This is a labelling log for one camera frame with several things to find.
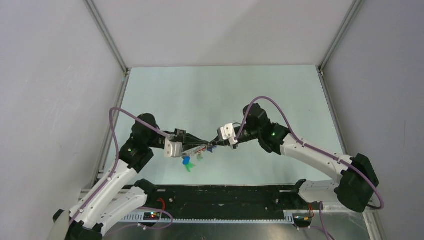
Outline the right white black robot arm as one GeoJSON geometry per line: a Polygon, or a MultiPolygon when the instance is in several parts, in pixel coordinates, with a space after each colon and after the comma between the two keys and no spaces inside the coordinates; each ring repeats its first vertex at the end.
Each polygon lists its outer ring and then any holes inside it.
{"type": "Polygon", "coordinates": [[[228,123],[217,130],[212,147],[236,149],[238,144],[257,140],[267,153],[296,159],[328,176],[330,180],[299,181],[298,190],[290,195],[290,202],[297,209],[320,201],[338,201],[357,213],[371,207],[369,202],[379,180],[367,156],[330,153],[309,144],[295,137],[289,128],[272,122],[257,103],[245,106],[243,113],[246,119],[240,126],[228,123]]]}

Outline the red handled metal key holder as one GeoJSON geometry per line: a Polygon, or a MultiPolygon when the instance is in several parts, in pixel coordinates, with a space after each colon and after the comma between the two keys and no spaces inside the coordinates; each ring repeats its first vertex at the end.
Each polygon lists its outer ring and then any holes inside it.
{"type": "Polygon", "coordinates": [[[181,157],[190,157],[205,151],[213,151],[214,148],[212,144],[186,144],[182,146],[181,157]]]}

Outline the blue key tag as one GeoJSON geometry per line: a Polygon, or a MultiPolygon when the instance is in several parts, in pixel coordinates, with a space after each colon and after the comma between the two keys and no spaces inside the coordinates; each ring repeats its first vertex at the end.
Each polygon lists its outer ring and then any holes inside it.
{"type": "Polygon", "coordinates": [[[182,164],[183,164],[184,166],[187,166],[187,165],[189,165],[189,164],[190,164],[190,160],[191,160],[191,157],[190,157],[190,156],[184,156],[182,159],[183,159],[182,164]]]}

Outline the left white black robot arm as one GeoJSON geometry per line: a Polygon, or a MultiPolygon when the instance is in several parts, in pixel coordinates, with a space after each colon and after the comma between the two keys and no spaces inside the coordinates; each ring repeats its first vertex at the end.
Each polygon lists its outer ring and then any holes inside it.
{"type": "Polygon", "coordinates": [[[160,130],[150,113],[134,116],[129,139],[119,147],[115,126],[111,125],[115,144],[115,162],[94,187],[70,210],[58,210],[49,240],[101,240],[110,229],[132,211],[153,208],[158,202],[155,185],[142,179],[124,196],[114,199],[119,191],[153,158],[153,149],[162,149],[166,158],[181,158],[186,150],[208,148],[210,143],[183,130],[160,130]]]}

